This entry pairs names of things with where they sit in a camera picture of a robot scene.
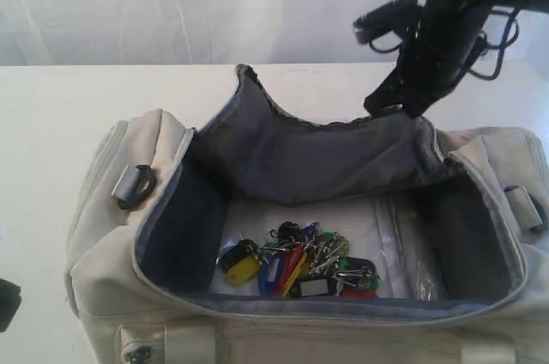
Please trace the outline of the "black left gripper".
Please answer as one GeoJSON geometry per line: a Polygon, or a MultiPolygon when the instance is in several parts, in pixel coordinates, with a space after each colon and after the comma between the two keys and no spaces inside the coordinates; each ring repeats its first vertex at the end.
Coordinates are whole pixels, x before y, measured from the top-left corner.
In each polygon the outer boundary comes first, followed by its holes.
{"type": "Polygon", "coordinates": [[[21,305],[21,287],[0,279],[0,331],[5,332],[21,305]]]}

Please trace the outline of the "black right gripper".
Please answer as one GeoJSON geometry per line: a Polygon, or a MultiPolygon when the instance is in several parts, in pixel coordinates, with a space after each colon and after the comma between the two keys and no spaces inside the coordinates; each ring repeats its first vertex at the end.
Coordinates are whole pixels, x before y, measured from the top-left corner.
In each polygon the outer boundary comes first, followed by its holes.
{"type": "Polygon", "coordinates": [[[461,9],[426,0],[410,37],[401,49],[396,71],[365,97],[370,115],[405,111],[416,118],[455,90],[486,48],[481,31],[486,5],[461,9]]]}

